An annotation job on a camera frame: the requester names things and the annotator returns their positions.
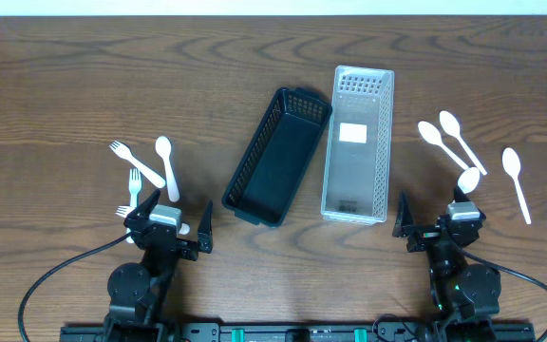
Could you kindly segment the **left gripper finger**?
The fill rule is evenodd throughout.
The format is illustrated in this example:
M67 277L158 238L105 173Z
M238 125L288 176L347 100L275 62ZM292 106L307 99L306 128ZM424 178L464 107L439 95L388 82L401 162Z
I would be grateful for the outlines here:
M149 221L150 214L160 199L160 189L156 189L153 193L136 208L130 211L125 217L126 221Z
M198 226L198 247L202 253L211 254L213 251L212 232L213 202L210 200L206 205Z

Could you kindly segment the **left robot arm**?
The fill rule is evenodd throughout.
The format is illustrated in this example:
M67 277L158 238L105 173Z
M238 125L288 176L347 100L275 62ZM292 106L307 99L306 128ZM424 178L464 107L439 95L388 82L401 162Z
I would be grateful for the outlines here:
M130 208L123 225L135 245L144 251L141 262L125 263L107 282L111 298L104 322L105 341L179 341L180 327L161 316L163 303L180 260L195 261L213 250L212 214L209 202L198 226L198 238L178 237L182 215L173 223L150 218L158 205L156 190L143 203Z

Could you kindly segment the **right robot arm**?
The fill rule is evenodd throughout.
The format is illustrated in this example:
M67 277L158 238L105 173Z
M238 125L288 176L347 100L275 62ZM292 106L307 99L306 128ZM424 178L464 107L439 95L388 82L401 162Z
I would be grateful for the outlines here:
M426 253L430 292L440 314L416 329L418 341L497 341L492 316L500 312L500 273L466 261L463 248L480 235L485 214L460 188L444 214L417 224L407 197L399 197L392 235L407 240L410 253Z

